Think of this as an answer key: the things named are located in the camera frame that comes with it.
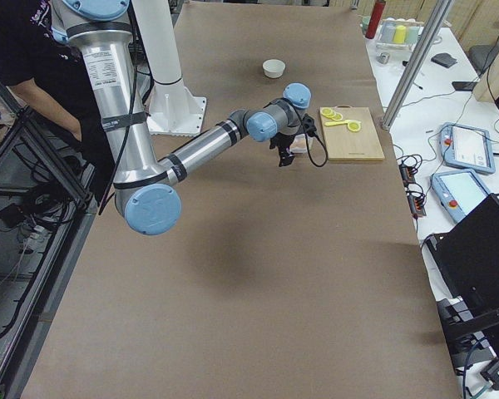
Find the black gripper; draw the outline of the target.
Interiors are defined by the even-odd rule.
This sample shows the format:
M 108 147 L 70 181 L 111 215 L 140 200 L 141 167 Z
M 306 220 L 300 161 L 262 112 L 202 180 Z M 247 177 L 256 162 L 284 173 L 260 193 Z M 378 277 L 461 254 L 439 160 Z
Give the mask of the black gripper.
M 284 135 L 278 132 L 269 140 L 269 148 L 277 149 L 279 154 L 279 167 L 284 167 L 294 161 L 295 155 L 290 151 L 289 147 L 294 141 L 294 135 Z

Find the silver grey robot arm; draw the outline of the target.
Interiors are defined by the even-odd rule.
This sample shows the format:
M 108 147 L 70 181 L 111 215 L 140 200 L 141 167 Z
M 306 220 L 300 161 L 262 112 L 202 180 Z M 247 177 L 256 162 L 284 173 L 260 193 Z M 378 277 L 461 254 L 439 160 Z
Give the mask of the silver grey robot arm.
M 52 30 L 82 53 L 115 160 L 116 208 L 136 232 L 172 228 L 176 184 L 245 137 L 271 140 L 291 162 L 289 144 L 309 122 L 309 88 L 289 84 L 264 108 L 203 131 L 207 100 L 185 86 L 167 2 L 55 1 Z

